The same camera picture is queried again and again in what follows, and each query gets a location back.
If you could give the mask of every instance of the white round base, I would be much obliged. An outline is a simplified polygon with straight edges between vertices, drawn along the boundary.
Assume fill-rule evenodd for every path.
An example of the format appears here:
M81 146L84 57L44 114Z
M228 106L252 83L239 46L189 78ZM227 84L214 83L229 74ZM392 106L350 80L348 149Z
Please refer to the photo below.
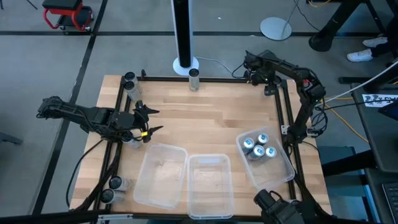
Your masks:
M292 34L292 27L288 23L285 31L282 30L285 26L286 21L278 17L270 17L264 19L260 24L260 30L264 36L271 40L284 40Z
M199 61L195 57L193 58L191 67L188 67L188 68L181 67L180 60L178 58L176 58L173 62L173 69L174 69L175 73L177 73L181 76L189 76L189 71L193 68L199 69Z

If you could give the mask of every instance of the gray floor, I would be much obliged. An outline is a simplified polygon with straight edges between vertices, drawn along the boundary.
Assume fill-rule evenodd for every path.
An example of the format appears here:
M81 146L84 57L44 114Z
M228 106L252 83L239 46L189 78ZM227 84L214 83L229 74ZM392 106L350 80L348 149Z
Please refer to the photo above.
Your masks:
M41 0L32 1L36 11L23 0L3 0L0 30L50 30L43 21ZM201 0L194 1L195 31L259 31L266 17L287 17L293 0ZM383 23L391 18L384 1L373 1ZM95 13L100 0L85 0ZM338 7L337 3L313 8L300 2L301 10L313 24L322 28ZM296 10L291 25L294 32L315 32ZM173 30L170 1L117 0L108 1L100 31L170 31ZM377 32L366 8L361 5L340 30L342 32ZM23 215L31 210L59 121L34 117L41 99L52 95L67 100L78 74L89 37L0 36L0 131L24 140L22 146L0 144L0 216ZM206 37L196 36L195 55L214 58L234 69L242 63L244 51L273 51L279 58L309 67L326 86L328 96L348 90L337 78L371 77L385 69L390 55L366 63L351 63L345 55L362 50L363 38L336 38L329 52L316 52L308 46L308 37L291 37L275 42L265 37ZM171 76L172 61L177 56L175 39L171 36L99 36L90 57L77 103L94 106L104 75L122 75L127 71L148 75ZM220 65L200 61L200 73L205 77L229 77ZM340 101L329 105L338 105ZM337 112L364 136L356 108L338 108ZM328 112L329 127L317 139L319 146L353 146L357 152L369 149L334 114ZM65 191L73 167L82 155L87 134L71 124L60 160L49 190L43 212L67 211ZM338 207L353 202L347 195L331 195L332 209L346 218L365 218L363 211L347 214Z

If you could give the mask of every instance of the white cable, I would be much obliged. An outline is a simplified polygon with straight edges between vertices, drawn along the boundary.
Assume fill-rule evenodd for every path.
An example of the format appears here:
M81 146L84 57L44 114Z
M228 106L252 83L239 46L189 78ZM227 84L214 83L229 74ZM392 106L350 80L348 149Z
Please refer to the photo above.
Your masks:
M382 74L386 73L388 70L390 70L392 67L394 67L397 63L398 63L398 61L396 61L395 63L393 63L390 67L386 68L384 71L382 71L381 73L379 73L379 74L376 75L375 77L369 79L368 81L366 81L366 82L360 84L359 86L357 86L357 87L355 87L355 88L352 88L352 89L350 89L350 90L348 90L348 91L346 91L346 92L344 92L344 93L342 93L342 94L340 94L340 95L333 96L333 97L330 98L329 100L326 100L325 103L330 102L330 101L332 101L332 100L334 100L334 99L336 99L336 98L339 98L339 97L341 97L341 96L343 96L343 95L345 95L345 94L347 94L347 93L351 93L352 91L354 91L354 90L356 90L356 89L358 89L358 88L361 88L362 86L365 86L365 85L368 84L369 82L373 81L375 78L377 78L377 77L381 76Z
M217 63L219 63L220 65L222 65L230 74L232 74L232 71L231 71L226 65L224 65L223 63L221 63L219 60L211 59L211 58L204 58L204 57L196 57L196 58L197 58L197 59L210 60L210 61L213 61L213 62L217 62Z

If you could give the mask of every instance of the wooden tabletop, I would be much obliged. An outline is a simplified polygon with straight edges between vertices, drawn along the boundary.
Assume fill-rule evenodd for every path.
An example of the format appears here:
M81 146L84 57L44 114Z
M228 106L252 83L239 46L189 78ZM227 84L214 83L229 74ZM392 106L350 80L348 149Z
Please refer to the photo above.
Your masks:
M104 77L97 106L114 107L120 79L119 75ZM299 96L295 83L292 80L288 80L287 83L295 117L300 108ZM150 115L149 126L164 126L152 136L151 142L182 147L189 155L226 154L231 161L234 215L260 216L261 209L253 202L257 191L245 173L241 156L236 149L235 138L241 133L263 126L272 126L277 133L279 132L274 96L264 96L263 85L252 86L244 83L202 82L198 92L190 91L187 82L140 82L140 85L143 89L143 102L148 107L160 111L158 114ZM124 108L125 99L126 93L121 108ZM99 140L98 134L90 133L85 150ZM314 139L307 138L306 141L316 144ZM105 147L104 141L83 159L71 208L79 206L97 184ZM118 175L132 179L135 184L146 148L147 144L143 144L139 149L131 149L123 144ZM318 152L307 144L300 144L299 148L306 185L322 208L331 213ZM298 187L295 189L300 198ZM283 198L289 199L287 184L282 184L275 191ZM112 212L187 214L186 177L181 201L173 210L139 204L134 201L132 194L133 190L128 191L126 200L113 205Z

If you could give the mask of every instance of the blue-topped can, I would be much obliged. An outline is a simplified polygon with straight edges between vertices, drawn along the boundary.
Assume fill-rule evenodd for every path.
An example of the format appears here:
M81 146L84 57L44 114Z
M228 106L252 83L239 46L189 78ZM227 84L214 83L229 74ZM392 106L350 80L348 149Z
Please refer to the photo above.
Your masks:
M274 147L268 147L266 149L266 155L270 158L274 158L276 156L276 149Z
M251 138L246 138L243 141L243 147L242 147L242 151L243 153L247 154L249 152L251 152L253 150L254 147L254 141Z
M268 135L266 133L261 133L257 137L256 145L263 146L263 145L267 144L268 140L269 140Z
M261 158L265 153L266 151L264 150L264 147L254 146L254 149L248 154L248 159L254 160Z

